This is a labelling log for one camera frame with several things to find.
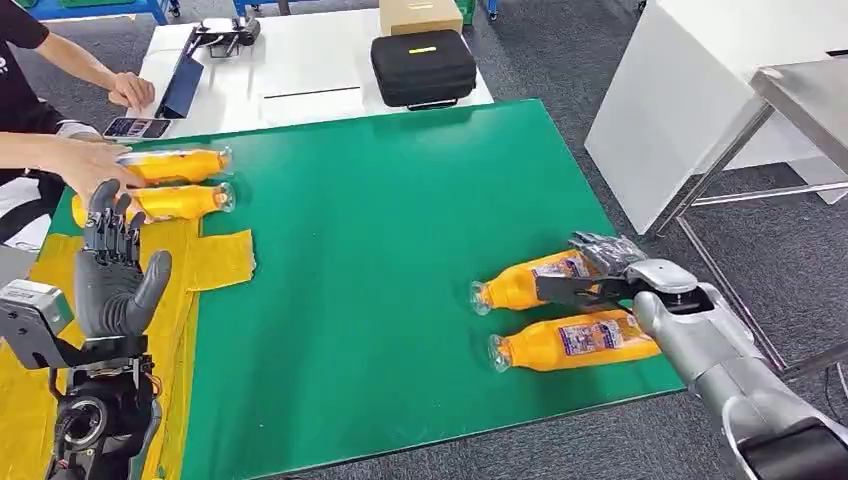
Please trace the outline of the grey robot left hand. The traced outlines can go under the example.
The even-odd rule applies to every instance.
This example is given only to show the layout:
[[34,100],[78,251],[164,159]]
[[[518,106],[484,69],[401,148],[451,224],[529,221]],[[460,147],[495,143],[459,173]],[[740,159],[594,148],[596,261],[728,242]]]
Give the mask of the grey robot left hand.
[[76,319],[88,338],[139,337],[150,326],[169,283],[172,255],[157,250],[140,264],[142,212],[127,216],[132,197],[116,179],[90,198],[84,244],[74,257]]

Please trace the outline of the person's left hand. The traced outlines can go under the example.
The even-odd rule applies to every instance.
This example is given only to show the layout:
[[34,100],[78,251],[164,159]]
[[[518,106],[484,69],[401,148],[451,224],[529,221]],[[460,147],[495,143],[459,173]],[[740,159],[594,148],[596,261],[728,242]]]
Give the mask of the person's left hand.
[[142,110],[155,99],[154,85],[131,72],[110,74],[105,88],[110,102],[128,109]]

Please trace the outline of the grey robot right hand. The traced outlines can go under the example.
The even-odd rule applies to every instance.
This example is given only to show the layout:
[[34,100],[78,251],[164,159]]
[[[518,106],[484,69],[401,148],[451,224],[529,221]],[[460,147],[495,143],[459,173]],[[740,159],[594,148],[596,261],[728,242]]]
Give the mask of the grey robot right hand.
[[625,277],[633,263],[647,260],[648,254],[625,236],[606,236],[575,232],[570,240],[594,274],[566,277],[558,273],[535,276],[536,297],[543,303],[572,305],[585,311],[617,308],[631,313],[629,306],[636,295]]

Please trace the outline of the person's right hand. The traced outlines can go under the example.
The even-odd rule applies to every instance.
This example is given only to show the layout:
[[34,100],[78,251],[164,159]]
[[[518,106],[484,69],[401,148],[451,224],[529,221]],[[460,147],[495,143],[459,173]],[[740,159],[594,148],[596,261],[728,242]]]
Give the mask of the person's right hand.
[[130,152],[130,147],[120,144],[65,139],[54,172],[79,195],[82,205],[88,207],[103,182],[118,181],[112,197],[127,187],[147,185],[140,176],[118,163],[121,156]]

